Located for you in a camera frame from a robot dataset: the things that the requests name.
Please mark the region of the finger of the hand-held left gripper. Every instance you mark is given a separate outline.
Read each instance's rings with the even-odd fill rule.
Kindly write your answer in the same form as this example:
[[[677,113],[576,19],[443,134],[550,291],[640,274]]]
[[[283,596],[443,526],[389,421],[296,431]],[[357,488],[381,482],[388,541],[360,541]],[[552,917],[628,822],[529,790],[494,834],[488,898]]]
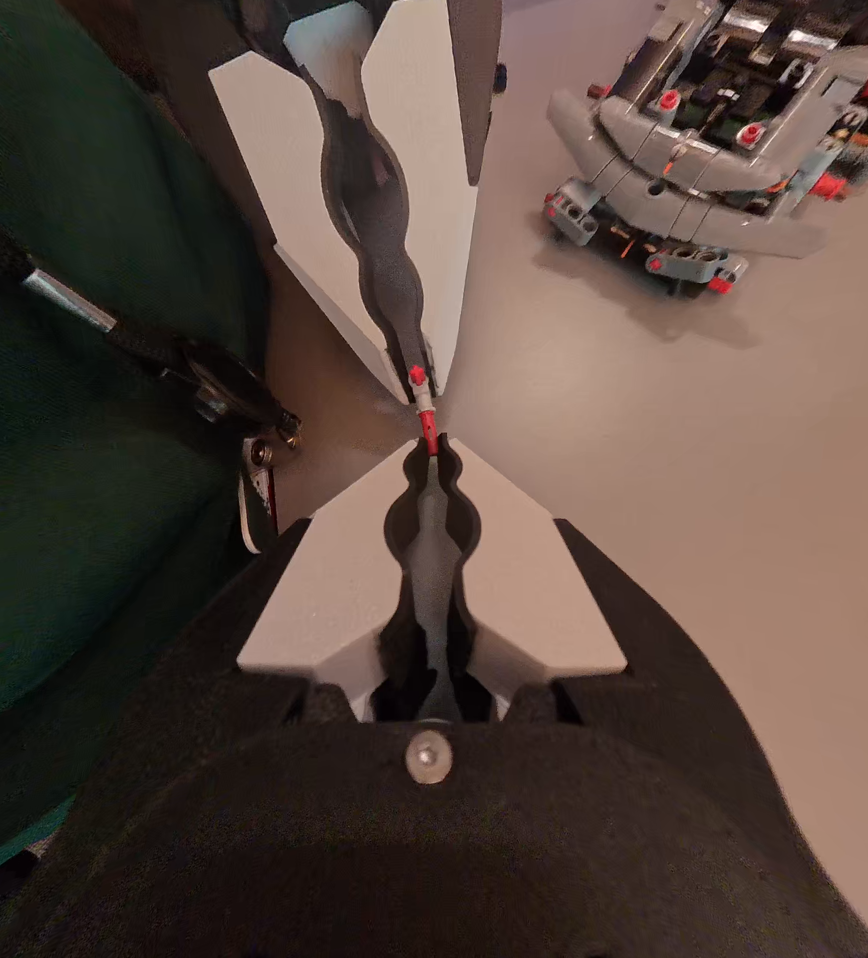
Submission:
[[[478,189],[468,181],[448,6],[393,2],[361,63],[368,128],[392,162],[400,222],[383,268],[406,301],[405,365],[442,396],[457,348]]]
[[[385,7],[225,7],[246,51],[209,79],[274,249],[401,403],[423,363],[407,203],[361,71]]]

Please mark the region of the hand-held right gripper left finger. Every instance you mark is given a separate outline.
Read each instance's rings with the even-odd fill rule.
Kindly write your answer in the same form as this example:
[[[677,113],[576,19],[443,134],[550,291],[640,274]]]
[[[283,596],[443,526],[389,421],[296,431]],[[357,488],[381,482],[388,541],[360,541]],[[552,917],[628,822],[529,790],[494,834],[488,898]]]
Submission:
[[[384,523],[408,490],[410,441],[317,509],[236,663],[245,673],[340,687],[359,721],[383,683],[378,639],[399,602],[402,568]]]

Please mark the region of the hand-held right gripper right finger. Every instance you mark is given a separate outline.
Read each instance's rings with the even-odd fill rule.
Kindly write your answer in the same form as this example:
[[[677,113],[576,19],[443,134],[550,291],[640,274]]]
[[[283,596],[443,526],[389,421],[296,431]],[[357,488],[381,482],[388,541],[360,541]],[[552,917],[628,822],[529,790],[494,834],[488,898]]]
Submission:
[[[446,436],[440,486],[460,551],[448,667],[464,718],[502,720],[527,686],[623,673],[627,657],[554,516]]]

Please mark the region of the grey lego vehicle model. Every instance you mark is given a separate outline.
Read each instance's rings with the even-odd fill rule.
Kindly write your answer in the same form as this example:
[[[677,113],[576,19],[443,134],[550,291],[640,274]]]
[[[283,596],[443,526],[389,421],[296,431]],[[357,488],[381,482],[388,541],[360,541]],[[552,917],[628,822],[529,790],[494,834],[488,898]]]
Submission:
[[[749,254],[825,245],[805,200],[868,185],[868,2],[665,2],[618,78],[548,119],[579,170],[544,201],[561,239],[728,294]]]

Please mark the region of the white red badge card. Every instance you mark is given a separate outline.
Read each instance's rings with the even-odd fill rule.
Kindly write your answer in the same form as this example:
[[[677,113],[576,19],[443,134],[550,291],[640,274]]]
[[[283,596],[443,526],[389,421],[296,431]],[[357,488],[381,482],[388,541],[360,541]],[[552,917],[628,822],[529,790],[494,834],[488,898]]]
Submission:
[[[243,442],[239,523],[244,545],[253,555],[265,552],[279,536],[272,464],[273,448],[266,439],[252,437]]]

